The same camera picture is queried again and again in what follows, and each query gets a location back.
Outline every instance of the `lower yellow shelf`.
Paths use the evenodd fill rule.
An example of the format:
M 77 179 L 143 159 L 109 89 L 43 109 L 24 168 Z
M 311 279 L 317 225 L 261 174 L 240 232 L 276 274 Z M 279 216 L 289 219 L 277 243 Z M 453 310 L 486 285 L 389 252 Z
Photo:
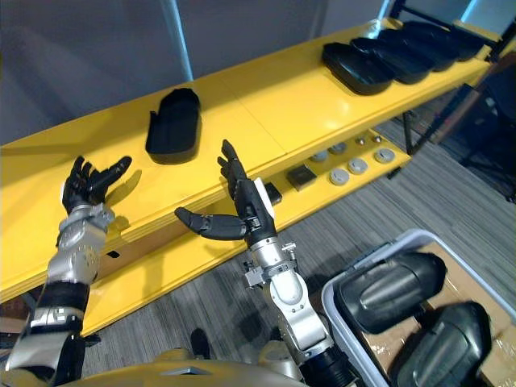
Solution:
M 281 230 L 297 222 L 410 160 L 410 156 L 386 139 L 381 143 L 373 142 L 375 134 L 374 131 L 366 131 L 364 145 L 356 144 L 355 139 L 346 141 L 347 149 L 344 154 L 329 155 L 322 163 L 308 160 L 306 164 L 317 175 L 317 179 L 300 192 L 286 180 L 285 172 L 267 179 L 283 196 L 281 203 L 274 206 L 277 229 Z M 380 148 L 393 150 L 394 160 L 388 164 L 377 162 L 373 155 Z M 329 172 L 335 167 L 347 169 L 347 161 L 357 156 L 366 161 L 367 171 L 359 176 L 350 174 L 350 179 L 345 185 L 331 184 Z M 230 198 L 215 203 L 207 210 L 219 214 L 235 213 Z M 244 249 L 244 242 L 208 240 L 193 233 L 175 239 L 159 250 L 94 283 L 89 295 L 83 335 L 109 325 Z

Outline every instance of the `robotic arm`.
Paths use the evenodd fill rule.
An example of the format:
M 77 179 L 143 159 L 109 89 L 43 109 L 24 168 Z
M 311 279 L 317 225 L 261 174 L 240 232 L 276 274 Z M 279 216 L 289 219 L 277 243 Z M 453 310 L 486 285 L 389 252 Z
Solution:
M 308 300 L 303 278 L 296 272 L 294 243 L 281 246 L 274 226 L 273 206 L 260 178 L 248 179 L 235 149 L 223 141 L 218 158 L 235 202 L 234 215 L 200 215 L 179 207 L 176 216 L 192 231 L 210 239 L 245 239 L 252 255 L 245 282 L 261 287 L 279 312 L 279 328 L 290 354 L 301 365 L 310 385 L 345 386 L 355 380 L 348 362 L 334 345 Z
M 106 192 L 131 164 L 125 156 L 102 172 L 90 172 L 91 163 L 84 161 L 82 156 L 75 160 L 64 184 L 62 202 L 69 216 L 59 225 L 43 292 L 6 364 L 6 371 L 26 370 L 50 385 L 81 377 L 85 343 L 80 333 L 89 286 L 114 220 L 104 205 Z

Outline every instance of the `metal button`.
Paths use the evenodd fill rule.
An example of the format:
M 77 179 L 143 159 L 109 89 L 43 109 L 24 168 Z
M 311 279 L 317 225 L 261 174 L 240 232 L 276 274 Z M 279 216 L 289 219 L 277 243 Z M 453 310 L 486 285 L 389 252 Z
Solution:
M 335 185 L 344 185 L 349 180 L 349 173 L 341 168 L 333 168 L 330 171 L 330 181 Z
M 346 147 L 346 143 L 338 143 L 333 147 L 328 148 L 328 151 L 334 155 L 342 155 L 346 151 Z
M 316 162 L 316 163 L 322 163 L 325 159 L 328 158 L 328 151 L 321 151 L 315 153 L 310 160 Z
M 387 148 L 379 149 L 374 153 L 375 160 L 382 164 L 390 163 L 394 157 L 394 152 Z
M 359 159 L 358 157 L 355 157 L 349 160 L 347 167 L 351 173 L 354 173 L 355 175 L 361 175 L 368 168 L 368 163 L 362 159 Z

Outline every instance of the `robot forearm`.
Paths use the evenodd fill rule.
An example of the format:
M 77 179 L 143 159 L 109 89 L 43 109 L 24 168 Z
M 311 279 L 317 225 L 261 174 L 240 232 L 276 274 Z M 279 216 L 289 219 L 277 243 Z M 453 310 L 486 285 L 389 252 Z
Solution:
M 308 289 L 297 266 L 295 244 L 281 247 L 276 237 L 250 247 L 253 263 L 246 273 L 248 286 L 262 285 L 267 299 L 280 311 L 279 327 L 294 360 L 301 364 L 334 345 L 308 299 Z
M 80 333 L 89 286 L 113 219 L 103 204 L 81 205 L 60 224 L 58 252 L 48 264 L 43 292 L 6 370 L 25 368 L 50 383 L 80 377 L 85 347 Z

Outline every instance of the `black plastic tray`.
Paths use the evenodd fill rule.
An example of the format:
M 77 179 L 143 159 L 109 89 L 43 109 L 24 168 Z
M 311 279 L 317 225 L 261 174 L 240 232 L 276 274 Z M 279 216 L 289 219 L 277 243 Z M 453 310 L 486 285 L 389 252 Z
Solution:
M 335 284 L 335 305 L 347 321 L 378 334 L 422 312 L 443 288 L 446 266 L 434 254 L 401 253 Z
M 357 94 L 378 94 L 394 79 L 394 73 L 380 60 L 348 44 L 325 44 L 322 61 L 337 79 Z
M 472 59 L 484 47 L 483 39 L 455 27 L 446 30 L 434 24 L 410 21 L 403 24 L 402 30 L 429 43 L 454 48 L 460 62 Z
M 175 89 L 151 111 L 145 150 L 158 164 L 180 164 L 198 151 L 201 103 L 191 89 Z
M 459 57 L 459 53 L 451 48 L 438 46 L 426 40 L 418 39 L 403 30 L 383 30 L 379 40 L 386 40 L 392 44 L 404 44 L 411 51 L 423 55 L 435 63 L 434 71 L 449 69 Z
M 356 38 L 351 41 L 351 45 L 381 60 L 394 72 L 397 81 L 407 85 L 421 81 L 435 67 L 432 60 L 407 49 L 401 44 L 391 44 L 384 40 Z
M 489 316 L 476 302 L 445 306 L 430 329 L 409 338 L 397 355 L 393 387 L 473 385 L 476 371 L 491 350 Z

